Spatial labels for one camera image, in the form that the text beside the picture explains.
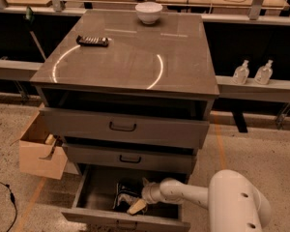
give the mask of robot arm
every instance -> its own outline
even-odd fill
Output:
[[[212,232],[261,232],[271,219],[266,197],[244,176],[222,170],[208,188],[185,185],[167,178],[142,190],[147,204],[181,204],[184,200],[209,210]]]

